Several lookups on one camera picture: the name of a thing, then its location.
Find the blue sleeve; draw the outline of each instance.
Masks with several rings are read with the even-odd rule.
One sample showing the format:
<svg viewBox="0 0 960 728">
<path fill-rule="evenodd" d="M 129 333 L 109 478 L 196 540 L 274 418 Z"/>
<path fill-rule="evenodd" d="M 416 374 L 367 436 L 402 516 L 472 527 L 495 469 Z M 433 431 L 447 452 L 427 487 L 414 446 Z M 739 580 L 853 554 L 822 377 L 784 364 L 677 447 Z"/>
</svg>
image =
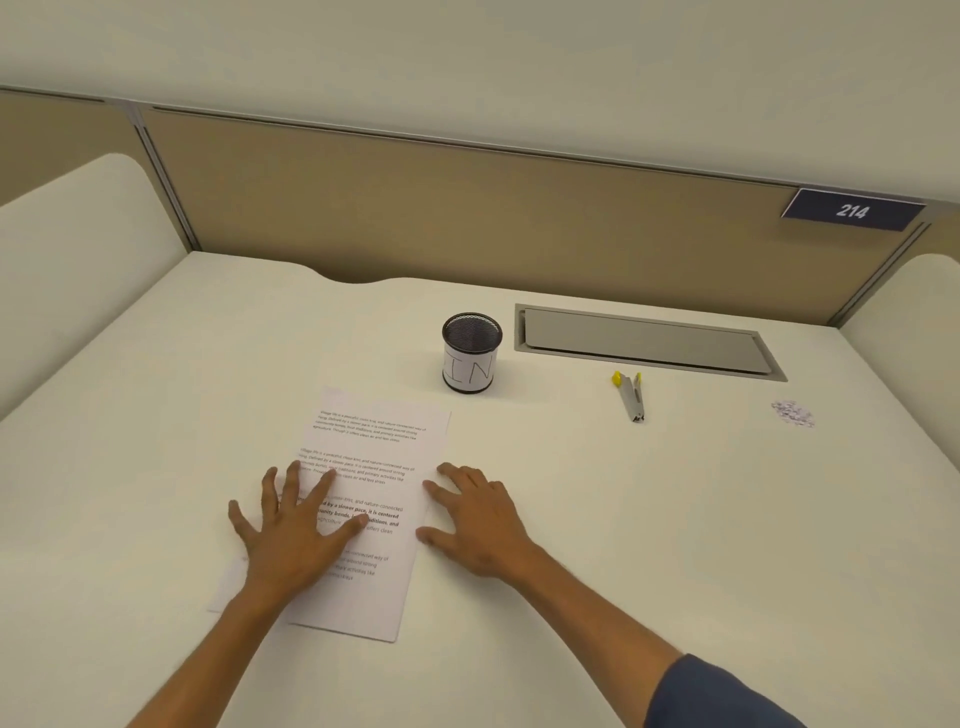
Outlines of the blue sleeve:
<svg viewBox="0 0 960 728">
<path fill-rule="evenodd" d="M 654 691 L 644 728 L 804 728 L 771 700 L 693 655 L 684 655 Z"/>
</svg>

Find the pen holder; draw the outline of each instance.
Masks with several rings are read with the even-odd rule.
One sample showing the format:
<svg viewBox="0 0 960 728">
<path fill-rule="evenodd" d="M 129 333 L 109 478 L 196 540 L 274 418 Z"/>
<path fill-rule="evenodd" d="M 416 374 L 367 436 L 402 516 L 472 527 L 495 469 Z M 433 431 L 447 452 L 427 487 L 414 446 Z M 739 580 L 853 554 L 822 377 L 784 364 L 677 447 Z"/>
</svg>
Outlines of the pen holder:
<svg viewBox="0 0 960 728">
<path fill-rule="evenodd" d="M 503 341 L 500 324 L 482 313 L 458 313 L 446 320 L 443 335 L 446 386 L 465 395 L 487 389 Z"/>
</svg>

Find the number plate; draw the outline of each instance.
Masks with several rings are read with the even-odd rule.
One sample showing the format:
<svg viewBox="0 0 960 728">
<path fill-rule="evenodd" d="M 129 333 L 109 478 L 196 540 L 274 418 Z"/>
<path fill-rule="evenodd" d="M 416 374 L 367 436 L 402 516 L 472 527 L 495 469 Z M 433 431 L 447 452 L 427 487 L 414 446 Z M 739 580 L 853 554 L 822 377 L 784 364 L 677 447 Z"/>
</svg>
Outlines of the number plate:
<svg viewBox="0 0 960 728">
<path fill-rule="evenodd" d="M 780 217 L 882 231 L 904 231 L 924 207 L 926 205 L 922 203 L 906 203 L 903 200 L 803 188 L 794 195 Z"/>
</svg>

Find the right hand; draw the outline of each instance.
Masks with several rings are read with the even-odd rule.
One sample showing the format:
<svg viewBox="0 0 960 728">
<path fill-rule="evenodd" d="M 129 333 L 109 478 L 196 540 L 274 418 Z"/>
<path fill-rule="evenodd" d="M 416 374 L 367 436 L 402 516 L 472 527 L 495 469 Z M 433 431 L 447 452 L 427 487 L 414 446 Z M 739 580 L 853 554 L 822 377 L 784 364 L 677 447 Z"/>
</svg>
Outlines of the right hand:
<svg viewBox="0 0 960 728">
<path fill-rule="evenodd" d="M 449 463 L 437 472 L 450 478 L 460 495 L 432 480 L 424 480 L 423 487 L 450 514 L 456 533 L 424 526 L 417 529 L 417 538 L 477 576 L 516 583 L 544 554 L 527 536 L 503 483 L 489 482 L 475 468 Z"/>
</svg>

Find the pen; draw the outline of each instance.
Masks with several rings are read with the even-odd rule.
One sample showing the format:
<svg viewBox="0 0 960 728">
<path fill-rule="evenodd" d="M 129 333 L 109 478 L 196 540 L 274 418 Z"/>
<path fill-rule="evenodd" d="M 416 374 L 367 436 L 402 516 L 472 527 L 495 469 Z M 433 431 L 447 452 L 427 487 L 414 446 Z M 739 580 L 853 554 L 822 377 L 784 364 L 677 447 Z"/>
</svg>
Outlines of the pen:
<svg viewBox="0 0 960 728">
<path fill-rule="evenodd" d="M 613 386 L 620 390 L 620 398 L 627 408 L 627 417 L 631 422 L 641 423 L 644 420 L 643 395 L 640 393 L 640 372 L 636 373 L 636 383 L 628 376 L 614 372 Z"/>
</svg>

